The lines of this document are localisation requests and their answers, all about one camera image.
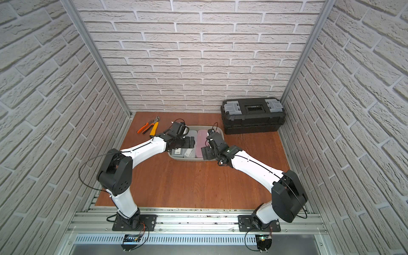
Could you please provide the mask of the yellow handled cutter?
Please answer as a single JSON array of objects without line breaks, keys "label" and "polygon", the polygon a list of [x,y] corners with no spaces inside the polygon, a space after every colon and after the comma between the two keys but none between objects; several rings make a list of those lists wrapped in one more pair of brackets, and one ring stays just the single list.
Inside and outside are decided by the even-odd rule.
[{"label": "yellow handled cutter", "polygon": [[155,118],[155,123],[154,123],[154,125],[153,125],[153,128],[152,128],[152,130],[151,130],[151,132],[150,132],[150,134],[149,134],[149,136],[150,136],[151,138],[156,135],[156,131],[157,131],[157,128],[158,128],[158,125],[159,125],[159,121],[160,121],[160,117],[157,116],[157,117]]}]

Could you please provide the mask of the controller board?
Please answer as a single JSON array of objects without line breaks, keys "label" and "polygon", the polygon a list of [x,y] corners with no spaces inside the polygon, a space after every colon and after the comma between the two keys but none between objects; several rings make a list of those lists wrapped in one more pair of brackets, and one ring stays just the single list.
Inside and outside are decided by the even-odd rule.
[{"label": "controller board", "polygon": [[132,251],[143,244],[143,236],[140,234],[126,234],[122,240],[121,247],[124,251]]},{"label": "controller board", "polygon": [[271,235],[255,235],[255,240],[259,252],[268,252],[273,243]]}]

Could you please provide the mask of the left controller board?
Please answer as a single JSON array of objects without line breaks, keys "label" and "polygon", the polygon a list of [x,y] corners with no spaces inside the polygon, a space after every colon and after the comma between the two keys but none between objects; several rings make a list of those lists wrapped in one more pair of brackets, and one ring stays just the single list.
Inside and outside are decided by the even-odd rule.
[{"label": "left controller board", "polygon": [[122,240],[121,247],[124,251],[132,251],[143,244],[143,236],[140,234],[126,234]]}]

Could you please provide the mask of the orange handled pliers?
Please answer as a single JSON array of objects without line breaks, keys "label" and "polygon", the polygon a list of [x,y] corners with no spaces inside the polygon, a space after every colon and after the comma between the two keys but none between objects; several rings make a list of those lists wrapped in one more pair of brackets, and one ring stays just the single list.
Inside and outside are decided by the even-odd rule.
[{"label": "orange handled pliers", "polygon": [[146,134],[147,131],[149,131],[149,130],[154,126],[155,123],[157,123],[157,118],[155,118],[154,120],[151,120],[151,121],[147,122],[144,126],[142,126],[142,127],[137,131],[137,134],[140,134],[140,133]]}]

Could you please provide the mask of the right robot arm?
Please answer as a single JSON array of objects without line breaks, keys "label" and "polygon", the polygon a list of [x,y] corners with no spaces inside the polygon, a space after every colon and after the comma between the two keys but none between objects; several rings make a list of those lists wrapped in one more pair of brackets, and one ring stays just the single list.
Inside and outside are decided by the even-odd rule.
[{"label": "right robot arm", "polygon": [[260,205],[251,215],[252,228],[264,230],[279,219],[291,223],[308,201],[299,177],[293,171],[283,172],[250,156],[237,146],[219,151],[211,146],[201,149],[204,160],[215,159],[219,166],[229,166],[250,176],[270,193],[271,201]]}]

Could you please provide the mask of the black plastic toolbox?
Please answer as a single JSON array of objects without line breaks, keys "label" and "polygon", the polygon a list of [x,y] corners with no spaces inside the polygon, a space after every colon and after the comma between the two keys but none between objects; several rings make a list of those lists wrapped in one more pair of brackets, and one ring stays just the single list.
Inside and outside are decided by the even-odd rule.
[{"label": "black plastic toolbox", "polygon": [[221,113],[227,135],[276,132],[286,117],[283,105],[274,97],[223,101]]}]

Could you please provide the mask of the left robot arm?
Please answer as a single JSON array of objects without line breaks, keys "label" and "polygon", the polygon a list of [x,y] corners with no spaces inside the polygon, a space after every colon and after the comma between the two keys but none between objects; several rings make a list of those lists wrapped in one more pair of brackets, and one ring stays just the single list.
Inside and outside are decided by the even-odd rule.
[{"label": "left robot arm", "polygon": [[96,178],[116,206],[118,220],[134,228],[139,224],[140,209],[130,191],[133,169],[157,154],[181,148],[189,131],[184,122],[174,121],[167,130],[144,143],[108,151]]}]

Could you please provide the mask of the aluminium mounting rail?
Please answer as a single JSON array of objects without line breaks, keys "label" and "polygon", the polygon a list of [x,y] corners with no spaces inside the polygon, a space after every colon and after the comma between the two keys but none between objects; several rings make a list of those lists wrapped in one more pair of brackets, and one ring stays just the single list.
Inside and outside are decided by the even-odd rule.
[{"label": "aluminium mounting rail", "polygon": [[[235,234],[239,233],[239,215],[251,215],[247,209],[140,208],[142,215],[156,215],[153,234]],[[68,233],[112,233],[113,223],[106,218],[114,207],[96,206],[74,214]],[[319,214],[301,214],[292,223],[279,220],[278,234],[328,234]]]}]

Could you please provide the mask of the pink pencil case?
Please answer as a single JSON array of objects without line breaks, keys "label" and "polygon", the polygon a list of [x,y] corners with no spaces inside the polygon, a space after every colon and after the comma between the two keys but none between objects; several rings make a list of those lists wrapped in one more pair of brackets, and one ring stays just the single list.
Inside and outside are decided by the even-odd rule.
[{"label": "pink pencil case", "polygon": [[203,159],[202,148],[206,147],[208,132],[205,129],[198,130],[196,139],[196,151],[195,156]]}]

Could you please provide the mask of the right controller board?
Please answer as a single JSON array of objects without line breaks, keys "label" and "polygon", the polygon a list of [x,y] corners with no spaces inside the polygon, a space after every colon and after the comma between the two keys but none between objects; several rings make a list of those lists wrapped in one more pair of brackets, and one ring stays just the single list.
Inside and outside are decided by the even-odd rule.
[{"label": "right controller board", "polygon": [[255,240],[259,252],[268,252],[273,243],[271,235],[255,235]]}]

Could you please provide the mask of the clear rectangular pencil case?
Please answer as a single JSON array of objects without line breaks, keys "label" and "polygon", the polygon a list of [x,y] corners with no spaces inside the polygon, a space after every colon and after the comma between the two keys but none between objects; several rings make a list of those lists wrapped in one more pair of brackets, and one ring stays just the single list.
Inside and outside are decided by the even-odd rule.
[{"label": "clear rectangular pencil case", "polygon": [[171,156],[173,158],[183,158],[185,153],[184,148],[172,149]]}]

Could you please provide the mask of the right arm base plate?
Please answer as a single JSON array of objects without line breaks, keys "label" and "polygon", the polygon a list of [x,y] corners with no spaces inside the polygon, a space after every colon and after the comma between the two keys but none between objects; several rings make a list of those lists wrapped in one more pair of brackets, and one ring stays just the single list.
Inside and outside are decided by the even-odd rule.
[{"label": "right arm base plate", "polygon": [[271,221],[266,224],[253,215],[239,215],[238,226],[240,232],[256,231],[256,232],[280,232],[279,220]]}]

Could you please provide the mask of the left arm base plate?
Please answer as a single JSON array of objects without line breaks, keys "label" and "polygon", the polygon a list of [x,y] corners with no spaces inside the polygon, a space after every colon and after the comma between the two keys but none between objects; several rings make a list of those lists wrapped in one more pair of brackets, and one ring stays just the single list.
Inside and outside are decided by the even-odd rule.
[{"label": "left arm base plate", "polygon": [[136,215],[130,219],[122,217],[120,214],[116,215],[113,223],[112,231],[154,231],[157,221],[157,215]]}]

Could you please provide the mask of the grey plastic storage tray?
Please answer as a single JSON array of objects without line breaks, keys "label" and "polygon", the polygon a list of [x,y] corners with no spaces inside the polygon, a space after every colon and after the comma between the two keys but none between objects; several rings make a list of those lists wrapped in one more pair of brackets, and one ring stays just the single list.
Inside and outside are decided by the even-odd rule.
[{"label": "grey plastic storage tray", "polygon": [[[192,126],[189,126],[189,128],[190,128],[190,130],[196,130],[196,131],[201,130],[201,129],[205,129],[205,130],[208,131],[209,129],[212,128],[212,126],[192,125]],[[197,158],[197,157],[195,157],[195,158],[184,158],[184,157],[183,157],[183,158],[173,158],[173,157],[171,156],[171,152],[168,153],[168,155],[169,155],[172,159],[179,160],[179,161],[190,161],[190,162],[203,162],[203,161],[204,161],[203,159]]]}]

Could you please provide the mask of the clear rounded pencil case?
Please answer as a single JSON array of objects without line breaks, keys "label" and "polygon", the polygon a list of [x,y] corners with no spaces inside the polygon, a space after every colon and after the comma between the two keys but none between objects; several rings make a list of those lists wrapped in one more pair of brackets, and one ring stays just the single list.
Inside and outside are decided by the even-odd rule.
[{"label": "clear rounded pencil case", "polygon": [[[197,139],[197,131],[190,130],[186,136],[194,137],[195,141]],[[196,157],[196,145],[193,149],[185,149],[184,158],[195,158]]]}]

